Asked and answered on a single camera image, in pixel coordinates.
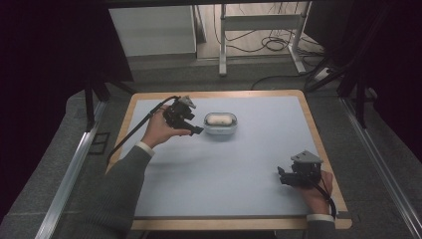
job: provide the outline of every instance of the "dark background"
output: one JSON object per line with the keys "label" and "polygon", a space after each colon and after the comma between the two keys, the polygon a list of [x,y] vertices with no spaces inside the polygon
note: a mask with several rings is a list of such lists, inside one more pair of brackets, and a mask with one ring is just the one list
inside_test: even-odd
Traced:
{"label": "dark background", "polygon": [[[67,99],[84,88],[87,77],[132,77],[107,8],[46,0],[0,4],[2,218],[50,144]],[[338,33],[339,42],[359,25],[360,14],[376,8],[351,6],[347,19],[352,20]],[[418,8],[411,1],[397,2],[364,60],[370,66],[368,85],[378,94],[375,108],[420,160],[421,29]]]}

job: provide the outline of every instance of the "white wall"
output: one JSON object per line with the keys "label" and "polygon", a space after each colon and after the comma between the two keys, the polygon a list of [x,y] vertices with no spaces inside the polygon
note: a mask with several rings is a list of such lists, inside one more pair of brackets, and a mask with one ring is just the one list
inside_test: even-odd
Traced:
{"label": "white wall", "polygon": [[191,6],[109,9],[127,57],[195,53]]}

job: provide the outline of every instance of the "suit sleeve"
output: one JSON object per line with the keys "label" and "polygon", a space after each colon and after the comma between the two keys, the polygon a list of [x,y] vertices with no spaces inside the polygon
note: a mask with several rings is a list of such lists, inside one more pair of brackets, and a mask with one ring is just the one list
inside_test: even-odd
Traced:
{"label": "suit sleeve", "polygon": [[151,155],[135,146],[119,160],[92,197],[74,238],[125,238]]}

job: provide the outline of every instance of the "human hand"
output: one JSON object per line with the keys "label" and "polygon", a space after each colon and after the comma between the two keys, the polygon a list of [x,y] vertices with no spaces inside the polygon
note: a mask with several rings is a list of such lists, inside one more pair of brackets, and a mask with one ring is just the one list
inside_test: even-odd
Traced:
{"label": "human hand", "polygon": [[[332,193],[332,173],[321,171],[321,181],[319,182],[319,186],[323,190],[327,190],[328,195]],[[308,188],[301,188],[296,187],[296,190],[301,194],[304,202],[307,206],[311,209],[313,214],[327,214],[329,215],[329,207],[328,202],[322,196],[322,194],[316,189],[308,189]]]}
{"label": "human hand", "polygon": [[145,134],[143,135],[141,141],[150,148],[154,148],[155,146],[168,141],[175,135],[182,136],[190,134],[190,130],[188,129],[175,129],[165,122],[165,118],[162,113],[167,108],[168,106],[164,105],[155,112],[151,119],[149,119],[148,126],[146,127]]}

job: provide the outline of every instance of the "white container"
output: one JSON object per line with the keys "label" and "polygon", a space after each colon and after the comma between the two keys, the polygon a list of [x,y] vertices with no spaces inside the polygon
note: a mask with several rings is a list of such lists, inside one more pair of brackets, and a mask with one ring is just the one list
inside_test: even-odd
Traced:
{"label": "white container", "polygon": [[231,113],[210,113],[204,119],[204,129],[210,134],[233,134],[238,121]]}

